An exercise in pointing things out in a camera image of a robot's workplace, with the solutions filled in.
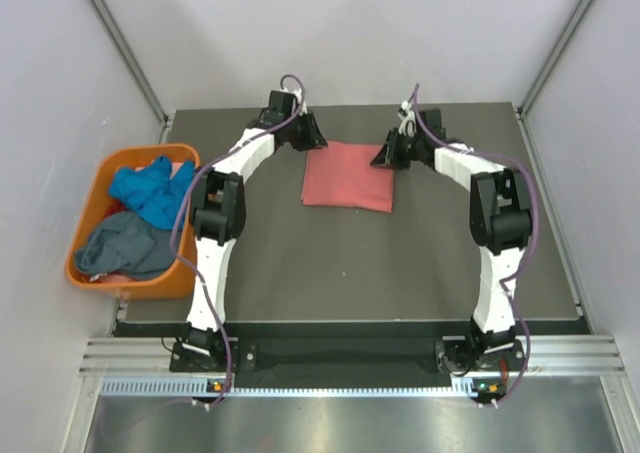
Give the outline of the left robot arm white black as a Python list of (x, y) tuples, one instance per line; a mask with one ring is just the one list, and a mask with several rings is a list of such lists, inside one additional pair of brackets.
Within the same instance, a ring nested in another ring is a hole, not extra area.
[(229, 350), (223, 333), (224, 293), (232, 250), (247, 218), (245, 186), (279, 147), (325, 148), (326, 140), (305, 102), (305, 90), (273, 90), (266, 108), (245, 127), (233, 147), (200, 168), (191, 190), (188, 220), (195, 237), (196, 267), (187, 326), (176, 339), (175, 371), (223, 371)]

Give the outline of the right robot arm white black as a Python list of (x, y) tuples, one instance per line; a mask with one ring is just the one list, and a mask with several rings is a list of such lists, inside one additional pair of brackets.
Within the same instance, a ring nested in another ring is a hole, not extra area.
[(490, 368), (516, 344), (511, 301), (537, 231), (531, 178), (501, 155), (479, 153), (448, 138), (437, 108), (417, 110), (405, 101), (398, 116), (400, 125), (388, 132), (370, 165), (406, 170), (419, 162), (462, 187), (469, 193), (468, 224), (480, 253), (479, 295), (465, 346), (460, 353), (443, 353), (441, 365), (456, 375)]

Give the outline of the pink t shirt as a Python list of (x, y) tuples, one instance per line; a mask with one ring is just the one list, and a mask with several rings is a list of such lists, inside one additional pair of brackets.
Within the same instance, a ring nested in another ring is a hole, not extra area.
[(371, 165), (380, 149), (379, 145), (329, 141), (326, 148), (309, 151), (302, 203), (391, 213), (394, 171)]

